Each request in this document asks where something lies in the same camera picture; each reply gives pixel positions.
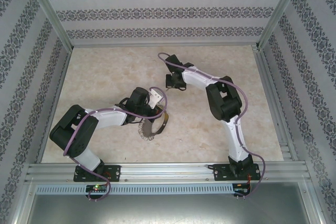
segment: black mounting bracket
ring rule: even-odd
[[[104,165],[101,175],[106,177],[110,182],[119,182],[120,172],[120,165]],[[105,182],[105,180],[83,170],[77,165],[74,174],[74,182]]]
[[[208,165],[208,168],[213,170],[215,181],[228,181],[228,180],[260,180],[260,170],[258,164],[252,164],[244,169],[244,172],[235,175],[230,168],[230,164],[214,164]]]
[[[182,62],[179,61],[176,55],[170,55],[168,58],[166,58],[166,61],[179,66],[183,66],[185,68],[193,66],[193,64],[191,64],[190,62],[182,64]],[[182,72],[184,71],[184,69],[169,64],[166,64],[166,66],[168,67],[169,72],[172,73],[166,74],[166,88],[179,89],[181,91],[186,90],[187,84],[184,82],[182,77]]]

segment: wire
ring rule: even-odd
[[[111,178],[111,174],[110,174],[109,172],[104,172],[103,175],[104,175],[104,174],[107,174],[107,175],[108,175],[108,178]]]
[[[82,118],[82,120],[80,120],[80,122],[79,122],[79,124],[77,125],[75,131],[73,132],[73,134],[72,134],[72,136],[71,136],[71,138],[70,138],[70,140],[69,140],[67,146],[66,146],[65,149],[64,149],[63,156],[67,156],[67,153],[68,153],[68,151],[69,151],[69,148],[70,148],[70,146],[72,145],[72,143],[73,143],[73,141],[74,141],[74,139],[75,139],[75,137],[76,137],[76,135],[77,135],[79,129],[80,129],[81,126],[83,125],[84,121],[85,121],[90,115],[96,114],[96,113],[101,112],[101,111],[118,111],[118,112],[126,113],[126,114],[128,114],[128,115],[133,115],[133,116],[136,116],[136,117],[138,117],[138,118],[142,118],[142,119],[155,119],[155,118],[159,118],[159,117],[166,111],[166,109],[167,109],[167,105],[168,105],[167,95],[163,92],[162,89],[160,89],[160,88],[158,88],[158,87],[150,87],[150,88],[149,88],[149,90],[152,90],[152,89],[159,90],[159,91],[162,93],[163,97],[164,97],[165,105],[164,105],[164,107],[163,107],[163,110],[162,110],[159,114],[157,114],[157,115],[155,115],[155,116],[142,116],[142,115],[138,115],[138,114],[134,114],[134,113],[132,113],[132,112],[126,111],[126,110],[116,109],[116,108],[104,108],[104,109],[98,109],[98,110],[95,110],[95,111],[91,111],[91,112],[89,112],[88,114],[86,114],[86,115]],[[88,173],[93,174],[93,175],[95,175],[95,176],[97,176],[97,177],[99,177],[99,178],[101,178],[101,179],[103,179],[103,180],[105,180],[105,181],[107,182],[107,185],[108,185],[108,190],[107,190],[107,192],[106,192],[103,196],[101,196],[99,199],[92,199],[92,198],[90,198],[90,195],[91,195],[91,192],[92,192],[92,191],[90,191],[89,194],[88,194],[88,198],[89,198],[89,200],[90,200],[90,201],[92,201],[92,200],[94,200],[94,201],[99,201],[99,200],[102,200],[102,199],[104,199],[105,197],[107,197],[108,194],[109,194],[110,191],[111,191],[111,183],[110,183],[110,181],[108,180],[108,178],[105,178],[105,177],[103,177],[103,176],[101,176],[101,175],[99,175],[99,174],[97,174],[97,173],[95,173],[95,172],[93,172],[93,171],[87,169],[85,166],[81,165],[81,164],[80,164],[77,160],[75,160],[74,158],[72,158],[72,157],[70,157],[70,158],[71,158],[76,164],[78,164],[82,169],[84,169],[85,171],[87,171]]]
[[[180,65],[177,65],[177,64],[174,64],[174,63],[171,63],[169,61],[166,61],[165,59],[163,59],[160,55],[166,55],[166,56],[170,56],[169,54],[165,53],[165,52],[159,52],[157,54],[158,58],[160,60],[162,60],[164,63],[168,64],[168,65],[171,65],[171,66],[174,66],[174,67],[177,67],[177,68],[181,68],[181,69],[184,69],[184,70],[187,70],[187,71],[191,71],[191,72],[196,72],[196,73],[199,73],[200,75],[206,77],[206,78],[209,78],[211,80],[214,80],[214,81],[219,81],[219,82],[222,82],[224,84],[227,84],[227,85],[230,85],[232,87],[234,87],[235,89],[237,89],[244,97],[244,100],[245,100],[245,107],[243,109],[243,111],[241,112],[241,114],[237,117],[236,121],[235,121],[235,125],[236,125],[236,134],[237,134],[237,138],[238,138],[238,142],[240,144],[240,146],[242,147],[242,149],[247,152],[248,154],[251,154],[253,156],[256,156],[256,157],[259,157],[262,161],[262,173],[261,173],[261,176],[260,176],[260,180],[258,181],[258,183],[256,184],[256,187],[254,188],[254,190],[252,192],[250,192],[246,197],[249,197],[250,195],[252,195],[256,190],[257,188],[259,187],[261,181],[262,181],[262,178],[264,177],[264,174],[265,174],[265,171],[266,171],[266,163],[265,163],[265,160],[262,156],[260,156],[259,154],[256,154],[256,153],[253,153],[253,152],[250,152],[242,143],[241,139],[240,139],[240,136],[239,136],[239,128],[238,128],[238,120],[242,118],[242,116],[246,113],[247,111],[247,108],[248,108],[248,100],[247,100],[247,96],[245,95],[245,93],[243,92],[243,90],[233,84],[232,82],[229,82],[229,81],[225,81],[225,80],[221,80],[221,79],[218,79],[218,78],[215,78],[214,76],[211,76],[209,74],[206,74],[206,73],[203,73],[199,70],[194,70],[194,69],[189,69],[189,68],[186,68],[186,67],[183,67],[183,66],[180,66]]]

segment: enclosure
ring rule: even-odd
[[[336,223],[335,15],[336,0],[1,0],[0,223]],[[166,89],[159,52],[246,93],[246,146],[266,161],[253,157],[265,174],[246,200],[232,196],[246,181],[209,169],[229,164],[229,137],[208,94]],[[96,130],[89,147],[117,181],[89,202],[98,180],[74,181],[50,130],[74,104],[152,86],[163,132]]]

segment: metal extrusion bar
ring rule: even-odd
[[[70,41],[70,38],[63,28],[61,21],[59,20],[55,10],[53,9],[49,0],[38,0],[40,6],[42,7],[44,13],[48,17],[50,23],[52,24],[53,28],[55,29],[58,37],[63,43],[63,46],[66,48],[67,52],[71,52],[73,45]]]
[[[85,195],[86,185],[39,185],[36,195]],[[232,184],[160,184],[160,185],[113,185],[111,195],[187,195],[187,194],[233,194]],[[104,192],[93,191],[92,195],[103,195]]]
[[[326,224],[320,203],[312,182],[298,183],[310,223]]]
[[[144,163],[120,165],[120,181],[112,184],[200,184],[244,183],[246,181],[214,181],[214,163]],[[76,164],[30,164],[25,184],[77,184],[73,181]],[[263,183],[311,181],[304,161],[266,162]]]
[[[274,28],[277,26],[280,17],[283,15],[290,0],[280,0],[272,13],[259,41],[259,49],[263,49],[267,43],[269,37],[271,36]]]
[[[18,204],[14,211],[14,215],[11,219],[12,221],[9,223],[11,224],[28,223],[28,218],[30,215],[31,208],[33,206],[36,189],[37,186],[33,184],[23,185],[20,198],[18,199]]]

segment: aluminum frame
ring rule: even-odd
[[[262,183],[294,182],[298,183],[301,197],[311,223],[326,223],[314,186],[305,161],[297,161],[296,152],[291,142],[287,126],[280,111],[279,101],[273,83],[270,81],[263,53],[257,46],[252,46],[260,78],[269,104],[272,119],[275,123],[277,136],[282,152],[286,153],[285,161],[266,162],[266,172]],[[260,170],[262,163],[257,162]],[[232,184],[246,181],[214,180],[213,171],[207,163],[143,163],[143,164],[108,164],[120,165],[120,181],[111,185],[173,185],[173,184]],[[12,224],[27,223],[39,185],[93,185],[95,183],[77,183],[73,181],[76,164],[30,164],[25,177],[23,190]]]
[[[245,181],[214,181],[209,163],[143,163],[108,164],[120,165],[120,181],[114,185],[172,185],[172,184],[231,184]],[[73,181],[76,164],[30,164],[24,181],[18,207],[12,224],[27,223],[38,185],[74,184],[92,185],[95,183],[77,183]],[[266,172],[262,183],[295,182],[298,183],[309,220],[311,223],[325,223],[321,207],[304,161],[266,162]]]

